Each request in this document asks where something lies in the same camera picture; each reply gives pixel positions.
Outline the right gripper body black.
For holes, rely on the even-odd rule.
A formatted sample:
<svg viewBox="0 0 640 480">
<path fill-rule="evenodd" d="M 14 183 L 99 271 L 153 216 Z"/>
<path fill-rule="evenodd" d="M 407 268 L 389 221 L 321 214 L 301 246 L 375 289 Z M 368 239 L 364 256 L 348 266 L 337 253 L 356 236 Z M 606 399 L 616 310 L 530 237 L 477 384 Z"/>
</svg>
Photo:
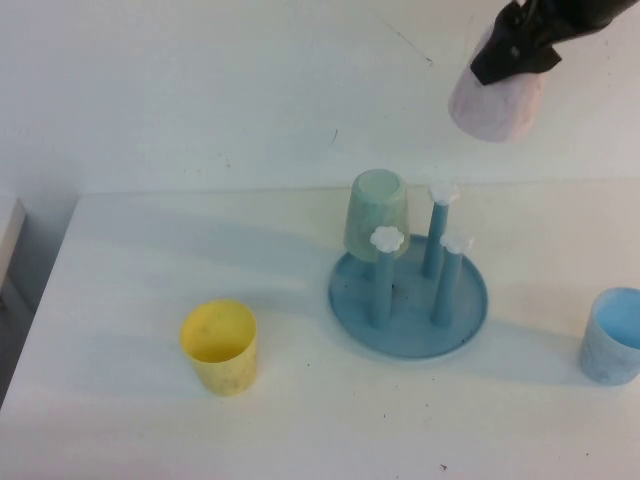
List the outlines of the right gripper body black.
<svg viewBox="0 0 640 480">
<path fill-rule="evenodd" d="M 549 46 L 597 33 L 630 8 L 631 0 L 538 1 L 542 26 L 537 45 Z"/>
</svg>

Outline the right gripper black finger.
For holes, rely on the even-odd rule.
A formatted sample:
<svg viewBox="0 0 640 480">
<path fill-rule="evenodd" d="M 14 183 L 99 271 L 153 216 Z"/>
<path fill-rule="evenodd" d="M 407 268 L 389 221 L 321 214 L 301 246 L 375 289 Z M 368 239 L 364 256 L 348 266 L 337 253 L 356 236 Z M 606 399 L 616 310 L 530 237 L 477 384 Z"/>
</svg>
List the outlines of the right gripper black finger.
<svg viewBox="0 0 640 480">
<path fill-rule="evenodd" d="M 551 44 L 551 26 L 540 1 L 511 1 L 498 13 L 488 40 L 472 60 L 477 80 L 492 85 L 553 69 L 561 57 Z"/>
</svg>

